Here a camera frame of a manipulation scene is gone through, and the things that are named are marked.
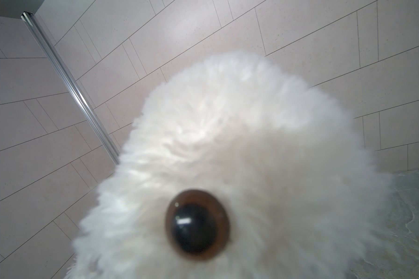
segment stone floor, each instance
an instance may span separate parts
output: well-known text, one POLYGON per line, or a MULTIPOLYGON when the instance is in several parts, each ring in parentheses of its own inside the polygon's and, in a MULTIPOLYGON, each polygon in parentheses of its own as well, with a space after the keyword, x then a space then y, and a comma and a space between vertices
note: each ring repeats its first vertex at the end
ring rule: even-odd
POLYGON ((419 279, 419 170, 396 174, 393 189, 387 248, 354 263, 347 279, 419 279))

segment plush toy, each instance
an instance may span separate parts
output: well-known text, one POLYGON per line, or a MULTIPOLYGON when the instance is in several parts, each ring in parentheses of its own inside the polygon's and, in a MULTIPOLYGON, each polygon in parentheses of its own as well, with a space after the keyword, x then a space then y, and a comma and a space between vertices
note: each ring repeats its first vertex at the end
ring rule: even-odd
POLYGON ((377 242, 391 179, 362 141, 265 58, 197 63, 146 99, 67 278, 344 278, 377 242))

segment toy eye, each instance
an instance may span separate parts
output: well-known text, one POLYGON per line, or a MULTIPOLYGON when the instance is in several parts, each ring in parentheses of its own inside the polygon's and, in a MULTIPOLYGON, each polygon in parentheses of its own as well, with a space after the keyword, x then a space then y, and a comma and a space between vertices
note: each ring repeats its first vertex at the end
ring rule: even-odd
POLYGON ((166 234, 180 255, 203 261, 224 249, 230 224, 225 209, 214 196, 200 190, 187 190, 169 204, 166 234))

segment chrome bar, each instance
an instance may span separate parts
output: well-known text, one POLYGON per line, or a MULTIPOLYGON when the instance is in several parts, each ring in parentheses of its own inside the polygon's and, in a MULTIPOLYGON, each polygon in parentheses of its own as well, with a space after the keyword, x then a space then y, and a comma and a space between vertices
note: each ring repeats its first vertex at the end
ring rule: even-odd
POLYGON ((93 131, 95 131, 96 135, 102 142, 105 150, 111 157, 112 161, 117 165, 119 162, 118 149, 116 148, 108 133, 105 131, 105 128, 102 125, 101 121, 98 119, 94 111, 91 109, 90 104, 82 95, 78 85, 76 84, 76 81, 74 80, 67 66, 63 63, 59 54, 56 52, 56 49, 47 39, 47 36, 40 27, 39 23, 37 22, 37 19, 35 18, 34 14, 23 12, 21 18, 25 22, 26 26, 28 27, 36 42, 45 52, 46 57, 50 61, 51 65, 53 66, 54 70, 57 72, 59 77, 64 82, 65 86, 68 88, 68 91, 70 92, 71 96, 84 113, 91 128, 93 129, 93 131))

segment black pupil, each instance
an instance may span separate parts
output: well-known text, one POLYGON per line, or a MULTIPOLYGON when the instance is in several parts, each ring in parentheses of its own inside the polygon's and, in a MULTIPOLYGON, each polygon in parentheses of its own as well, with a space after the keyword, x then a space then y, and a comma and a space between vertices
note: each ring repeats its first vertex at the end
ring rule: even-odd
POLYGON ((184 252, 203 253, 216 240, 216 221, 205 207, 186 204, 177 209, 173 218, 172 235, 184 252))

